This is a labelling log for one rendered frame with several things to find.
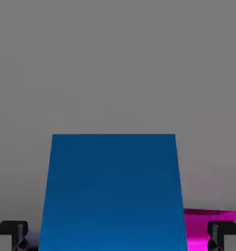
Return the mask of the small magenta cube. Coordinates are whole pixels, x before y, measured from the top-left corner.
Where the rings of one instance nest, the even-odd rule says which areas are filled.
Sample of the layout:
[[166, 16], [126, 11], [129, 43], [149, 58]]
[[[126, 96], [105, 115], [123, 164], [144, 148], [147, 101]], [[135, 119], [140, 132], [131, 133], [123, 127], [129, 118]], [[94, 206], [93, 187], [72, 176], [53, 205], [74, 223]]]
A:
[[208, 251], [210, 221], [236, 221], [236, 211], [185, 209], [188, 251]]

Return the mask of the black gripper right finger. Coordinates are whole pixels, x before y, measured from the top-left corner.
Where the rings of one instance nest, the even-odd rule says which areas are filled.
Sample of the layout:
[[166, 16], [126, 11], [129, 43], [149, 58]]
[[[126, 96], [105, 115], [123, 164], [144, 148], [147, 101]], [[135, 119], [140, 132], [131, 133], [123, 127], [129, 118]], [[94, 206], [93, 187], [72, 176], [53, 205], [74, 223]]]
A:
[[236, 221], [208, 223], [208, 251], [236, 251]]

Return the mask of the large blue box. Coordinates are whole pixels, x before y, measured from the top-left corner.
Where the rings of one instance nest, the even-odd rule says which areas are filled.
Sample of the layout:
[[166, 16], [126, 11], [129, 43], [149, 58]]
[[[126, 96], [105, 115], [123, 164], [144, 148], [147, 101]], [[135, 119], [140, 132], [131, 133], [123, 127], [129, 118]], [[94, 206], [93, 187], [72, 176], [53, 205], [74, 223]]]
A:
[[55, 134], [39, 251], [187, 251], [173, 134]]

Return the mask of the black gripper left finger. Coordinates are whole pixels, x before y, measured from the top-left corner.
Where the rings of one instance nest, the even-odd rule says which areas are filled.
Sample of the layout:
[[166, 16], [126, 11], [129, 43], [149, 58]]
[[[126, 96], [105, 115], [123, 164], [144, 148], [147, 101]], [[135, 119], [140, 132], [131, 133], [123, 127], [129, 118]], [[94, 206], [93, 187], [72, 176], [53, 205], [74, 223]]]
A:
[[0, 251], [27, 251], [27, 221], [2, 221], [0, 223]]

